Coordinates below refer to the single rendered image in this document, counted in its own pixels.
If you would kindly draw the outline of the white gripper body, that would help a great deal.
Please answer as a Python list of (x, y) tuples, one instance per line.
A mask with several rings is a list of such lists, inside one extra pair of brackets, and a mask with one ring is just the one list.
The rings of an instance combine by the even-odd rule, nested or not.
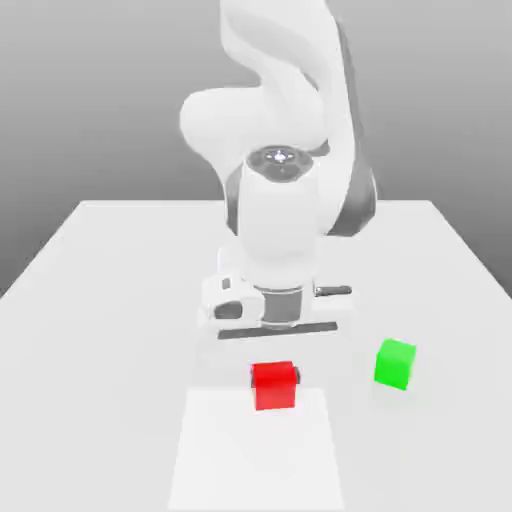
[(228, 361), (324, 361), (340, 353), (335, 321), (302, 323), (293, 327), (221, 330), (214, 354)]

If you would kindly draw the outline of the small green cube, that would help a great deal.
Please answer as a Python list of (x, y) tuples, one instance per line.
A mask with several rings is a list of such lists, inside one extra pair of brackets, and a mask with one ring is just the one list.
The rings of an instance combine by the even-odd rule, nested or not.
[(415, 345), (391, 338), (385, 339), (377, 352), (374, 381), (406, 391), (415, 356)]

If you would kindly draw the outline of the small red cube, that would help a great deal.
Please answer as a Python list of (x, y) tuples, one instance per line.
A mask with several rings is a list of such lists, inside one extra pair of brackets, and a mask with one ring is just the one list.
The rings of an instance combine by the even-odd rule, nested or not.
[(257, 411), (295, 406), (297, 385), (291, 361), (256, 363), (255, 384), (252, 390)]

